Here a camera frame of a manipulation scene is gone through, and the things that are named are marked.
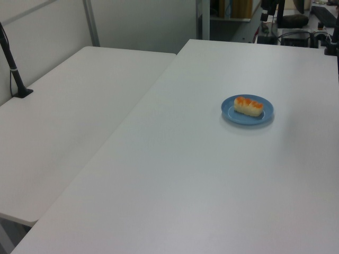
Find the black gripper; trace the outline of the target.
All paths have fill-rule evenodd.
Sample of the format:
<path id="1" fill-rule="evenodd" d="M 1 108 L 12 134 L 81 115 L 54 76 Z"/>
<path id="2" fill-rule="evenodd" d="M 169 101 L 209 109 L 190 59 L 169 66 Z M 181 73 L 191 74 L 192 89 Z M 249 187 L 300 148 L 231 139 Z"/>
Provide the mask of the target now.
<path id="1" fill-rule="evenodd" d="M 267 21 L 269 16 L 268 12 L 275 12 L 277 5 L 277 0 L 261 0 L 261 8 L 263 11 L 261 13 L 260 20 Z M 270 21 L 271 24 L 274 24 L 274 14 L 270 14 Z"/>

